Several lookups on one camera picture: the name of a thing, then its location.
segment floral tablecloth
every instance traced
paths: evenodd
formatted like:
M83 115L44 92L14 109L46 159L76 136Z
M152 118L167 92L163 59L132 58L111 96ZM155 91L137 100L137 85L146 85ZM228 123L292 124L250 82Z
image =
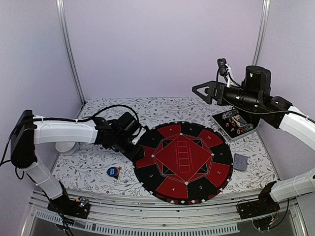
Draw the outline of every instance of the floral tablecloth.
M214 124L212 115L231 109L207 105L200 98L91 99L84 106L80 118L91 116L101 108L114 104L131 106L139 114L140 123L150 128L169 121L191 121L211 127ZM105 111L100 116L113 119L126 111L125 108L117 107ZM248 166L245 172L234 170L232 180L220 194L261 189L277 179L256 131L229 145L233 156L238 153L248 157ZM107 175L110 167L121 167L118 179ZM79 150L72 155L60 155L53 175L61 180L65 187L75 190L150 196L136 178L129 160L120 153L105 150L98 145L80 144Z

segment black cable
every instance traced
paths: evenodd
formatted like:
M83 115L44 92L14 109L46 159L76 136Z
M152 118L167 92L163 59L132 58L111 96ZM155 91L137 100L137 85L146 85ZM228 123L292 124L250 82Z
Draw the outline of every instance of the black cable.
M6 160L2 162L2 165L4 165L5 163L11 162L11 160Z
M315 120L313 120L313 119L311 119L311 118L309 118L309 117L307 117L307 116L305 116L305 115L303 115L303 114L301 114L301 113L294 112L294 111L275 111L275 112L257 113L257 112L251 112L251 111L244 110L244 109L242 109L242 108L240 108L240 107L237 107L237 106L235 106L234 104L230 103L229 101L227 101L227 100L223 97L223 95L221 94L221 91L219 90L219 69L221 68L221 66L218 68L217 76L216 76L217 91L218 91L220 97L221 97L225 102L227 102L229 105L235 107L235 108L238 109L238 110L241 110L241 111L243 111L243 112L247 112L247 113L253 114L253 115L272 115L272 114L279 114L279 113L286 113L286 114L292 113L292 114L301 116L301 117L303 117L303 118L305 118L305 119L307 119L307 120L309 120L310 122L312 122L312 123L315 124Z
M136 119L137 119L137 122L140 124L140 121L139 121L139 116L137 114L137 112L130 106L127 106L127 105L123 105L123 104L116 104L116 105L111 105L111 106L108 106L108 107L105 107L103 109L100 109L99 111L97 111L96 113L94 113L92 116L90 116L89 118L86 118L86 119L82 119L80 122L87 122L89 120L92 120L93 118L95 118L97 115L99 115L100 113L108 110L108 109L111 109L111 108L114 108L114 107L125 107L129 110L131 110L133 112L133 114L135 115ZM141 129L139 129L139 132L135 135L132 135L131 137L135 138L137 137L141 132Z
M289 211L289 203L290 203L290 200L289 200L289 198L288 198L288 199L287 199L286 210L285 210L285 213L284 213L284 215L283 215L281 221L280 221L278 224L276 224L275 226L271 226L270 229L273 229L273 228L279 226L279 225L284 221L284 219L285 219L285 217L286 217L286 215L287 215L287 212Z
M226 77L226 75L224 75L223 78L224 78L224 80L227 82L227 77Z
M4 159L5 159L5 155L6 155L6 151L8 150L8 147L9 147L9 144L10 144L10 140L15 132L15 130L17 129L17 127L15 126L14 129L11 131L10 135L9 135L9 138L6 142L6 145L5 145L5 148L4 148L4 152L3 152L3 155L2 155L2 159L0 161L0 167L4 164Z
M24 178L24 171L23 171L23 173L22 173L22 176L20 177L19 174L18 174L18 168L15 167L15 175L16 175L16 177L17 177L19 180L22 180L22 179Z
M54 205L54 203L50 200L50 198L47 196L47 194L43 191L45 197L48 199L50 205L55 209L56 213L60 216L60 218L63 220L63 227L64 227L64 232L67 236L74 236L70 227L69 227L69 224L67 222L67 220L69 221L69 219L67 217L64 216L64 214L61 214L59 211L58 211L58 208Z
M229 75L231 81L232 81L234 84L236 84L236 85L240 88L240 87L241 87L240 84L237 83L237 82L235 82L235 81L232 79L232 76L231 76L230 72L228 72L227 74Z
M259 208L259 206L253 204L252 202L250 202L250 201L247 200L247 199L242 199L242 200L240 200L240 201L236 204L236 210L237 210L238 213L241 213L241 211L239 210L239 203L241 203L241 202L248 202L250 205L252 205L253 207L255 207L255 211L256 211L258 214L263 214L263 213L264 213L264 212L261 212L261 211L257 210L257 208Z

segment blue token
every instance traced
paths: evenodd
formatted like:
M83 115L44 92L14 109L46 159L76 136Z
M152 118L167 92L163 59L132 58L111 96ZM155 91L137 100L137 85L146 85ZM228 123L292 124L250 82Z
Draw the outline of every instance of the blue token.
M119 174L119 170L117 167L111 167L107 170L107 174L110 177L116 177Z

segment robotic arm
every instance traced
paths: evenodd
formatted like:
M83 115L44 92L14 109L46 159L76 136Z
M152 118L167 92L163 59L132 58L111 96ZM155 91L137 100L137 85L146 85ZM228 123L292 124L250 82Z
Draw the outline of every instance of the robotic arm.
M229 72L231 67L225 59L218 59L218 65L217 80L194 86L194 93L208 104L214 99L218 105L234 106L249 117L252 123L258 124L259 119L263 119L274 128L290 133L315 150L314 121L284 98L270 95L269 70L260 66L247 66L245 79L241 86L237 86ZM219 74L226 78L227 84L218 82ZM198 89L205 89L206 95ZM314 191L315 168L291 179L267 184L258 199L274 206L284 199Z
M87 218L90 210L88 200L69 199L64 186L36 155L35 145L49 142L90 143L119 151L129 160L136 161L143 157L144 150L140 145L133 144L132 139L141 125L128 112L111 121L100 117L74 122L52 119L34 116L31 110L22 113L11 138L11 162L43 189L50 200L49 210Z

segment lavender backdrop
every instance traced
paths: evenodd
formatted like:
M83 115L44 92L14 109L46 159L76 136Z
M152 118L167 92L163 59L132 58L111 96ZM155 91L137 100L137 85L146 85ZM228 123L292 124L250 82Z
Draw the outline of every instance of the lavender backdrop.
M74 117L80 104L73 85L59 26L56 2L1 1L0 153L24 109L38 115ZM53 164L53 145L38 148ZM18 180L11 164L0 168L0 235L21 234L33 184Z
M272 95L284 97L315 118L315 2L271 1L259 65L271 70ZM259 131L281 179L315 166L314 151L263 123ZM315 236L315 194L298 198L310 236Z
M238 81L251 64L262 1L67 0L87 99L191 97L226 57Z

